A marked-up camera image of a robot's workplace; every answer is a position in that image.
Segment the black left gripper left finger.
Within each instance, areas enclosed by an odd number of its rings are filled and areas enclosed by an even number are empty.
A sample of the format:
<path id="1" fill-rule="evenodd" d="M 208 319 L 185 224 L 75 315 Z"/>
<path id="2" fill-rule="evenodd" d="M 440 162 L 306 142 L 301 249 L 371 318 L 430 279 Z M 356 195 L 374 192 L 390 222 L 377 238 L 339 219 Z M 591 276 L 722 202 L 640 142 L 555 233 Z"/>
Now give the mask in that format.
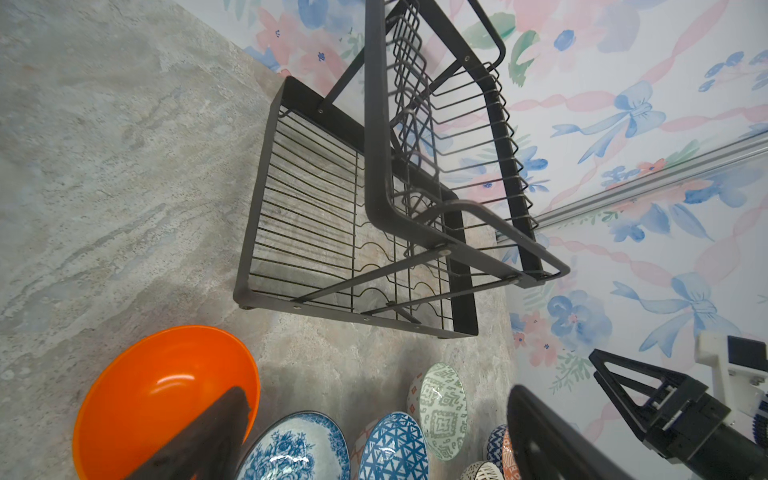
<path id="1" fill-rule="evenodd" d="M 233 479 L 249 424 L 245 391 L 232 387 L 128 476 L 130 479 Z"/>

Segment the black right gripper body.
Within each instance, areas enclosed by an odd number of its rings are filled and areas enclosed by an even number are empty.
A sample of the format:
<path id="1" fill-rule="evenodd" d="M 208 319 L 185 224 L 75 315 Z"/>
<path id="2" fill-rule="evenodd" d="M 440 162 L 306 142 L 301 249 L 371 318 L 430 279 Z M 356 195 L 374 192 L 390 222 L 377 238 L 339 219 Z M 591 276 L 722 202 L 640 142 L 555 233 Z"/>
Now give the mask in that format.
<path id="1" fill-rule="evenodd" d="M 731 409 L 704 387 L 682 393 L 669 382 L 643 385 L 638 405 L 642 444 L 698 479 L 765 479 L 767 448 L 726 419 Z"/>

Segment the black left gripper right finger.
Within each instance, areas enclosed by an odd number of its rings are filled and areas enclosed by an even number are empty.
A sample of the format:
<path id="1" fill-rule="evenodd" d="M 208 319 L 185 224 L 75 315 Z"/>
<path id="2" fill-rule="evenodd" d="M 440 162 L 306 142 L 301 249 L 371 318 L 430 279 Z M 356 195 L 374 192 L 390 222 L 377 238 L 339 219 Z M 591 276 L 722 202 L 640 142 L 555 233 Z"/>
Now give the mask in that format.
<path id="1" fill-rule="evenodd" d="M 524 479 L 630 477 L 523 385 L 510 391 L 507 424 Z"/>

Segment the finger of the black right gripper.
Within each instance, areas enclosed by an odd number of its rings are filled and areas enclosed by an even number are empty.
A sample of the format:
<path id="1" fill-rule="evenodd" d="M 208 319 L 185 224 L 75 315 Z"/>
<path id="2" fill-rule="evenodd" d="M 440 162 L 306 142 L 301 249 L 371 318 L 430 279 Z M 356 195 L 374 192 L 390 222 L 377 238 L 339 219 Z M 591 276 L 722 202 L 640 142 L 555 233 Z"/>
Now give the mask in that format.
<path id="1" fill-rule="evenodd" d="M 663 430 L 687 405 L 686 376 L 595 349 L 594 378 L 637 438 Z"/>

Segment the orange plastic bowl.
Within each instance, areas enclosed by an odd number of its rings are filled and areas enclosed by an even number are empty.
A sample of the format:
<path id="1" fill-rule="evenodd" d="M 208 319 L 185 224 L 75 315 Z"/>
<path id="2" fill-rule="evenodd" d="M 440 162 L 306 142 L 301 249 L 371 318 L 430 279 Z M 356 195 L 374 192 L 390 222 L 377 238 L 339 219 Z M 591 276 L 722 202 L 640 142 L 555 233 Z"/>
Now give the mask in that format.
<path id="1" fill-rule="evenodd" d="M 78 477 L 130 479 L 232 387 L 247 396 L 248 438 L 260 378 L 240 339 L 215 327 L 187 325 L 140 340 L 100 374 L 80 407 L 72 440 Z"/>

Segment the green patterned ceramic bowl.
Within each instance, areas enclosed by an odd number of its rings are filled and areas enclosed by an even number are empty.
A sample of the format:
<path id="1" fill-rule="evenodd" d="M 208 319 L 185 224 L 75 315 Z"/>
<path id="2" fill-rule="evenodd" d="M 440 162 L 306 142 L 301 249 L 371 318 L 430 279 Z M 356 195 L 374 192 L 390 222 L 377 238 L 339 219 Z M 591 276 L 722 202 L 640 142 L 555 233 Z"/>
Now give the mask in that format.
<path id="1" fill-rule="evenodd" d="M 438 460 L 453 460 L 466 439 L 468 402 L 457 371 L 435 363 L 418 374 L 407 391 L 406 412 L 419 424 L 428 450 Z"/>

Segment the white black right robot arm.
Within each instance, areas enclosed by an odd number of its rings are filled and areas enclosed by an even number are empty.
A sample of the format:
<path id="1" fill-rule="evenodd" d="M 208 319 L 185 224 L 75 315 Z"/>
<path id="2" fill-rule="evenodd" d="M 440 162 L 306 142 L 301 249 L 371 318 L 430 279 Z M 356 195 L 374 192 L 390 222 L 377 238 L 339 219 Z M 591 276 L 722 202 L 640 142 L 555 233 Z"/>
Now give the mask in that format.
<path id="1" fill-rule="evenodd" d="M 702 479 L 767 476 L 767 345 L 701 333 L 695 361 L 711 387 L 681 372 L 594 350 L 594 377 L 636 438 Z"/>

